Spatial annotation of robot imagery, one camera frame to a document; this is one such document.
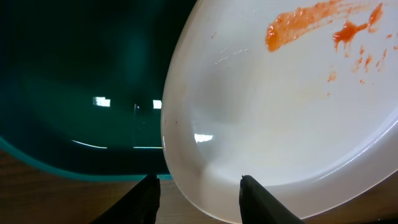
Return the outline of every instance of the teal edge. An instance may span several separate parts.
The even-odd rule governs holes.
[[[33,157],[28,156],[27,154],[21,152],[16,149],[14,146],[10,145],[3,138],[0,138],[0,149],[6,151],[12,156],[20,159],[27,164],[37,167],[41,170],[49,172],[51,174],[59,175],[66,178],[85,180],[85,181],[140,181],[145,175],[86,175],[86,174],[77,174],[74,172],[69,172],[65,170],[58,169],[56,167],[47,165],[43,162],[34,159]],[[171,180],[171,175],[158,175],[160,180]]]

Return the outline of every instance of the dirty plate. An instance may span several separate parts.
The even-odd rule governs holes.
[[[198,1],[162,108],[168,168],[197,208],[241,222],[252,175],[300,218],[398,168],[394,1]]]

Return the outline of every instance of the brown table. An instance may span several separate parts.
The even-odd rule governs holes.
[[[161,183],[157,223],[223,223],[191,205],[173,181]],[[0,151],[0,223],[88,223],[135,184],[65,179]],[[398,172],[350,202],[306,219],[306,223],[364,223],[395,217],[398,217]]]

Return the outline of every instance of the wooden table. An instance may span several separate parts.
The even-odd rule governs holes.
[[[0,223],[88,223],[136,182],[84,182],[47,174],[0,151]],[[398,172],[359,197],[306,219],[310,224],[364,223],[398,217]],[[162,181],[157,223],[215,224],[173,181]]]

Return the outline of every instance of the dark green tray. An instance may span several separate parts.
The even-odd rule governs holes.
[[[0,3],[0,149],[76,179],[170,178],[154,100],[194,4]]]

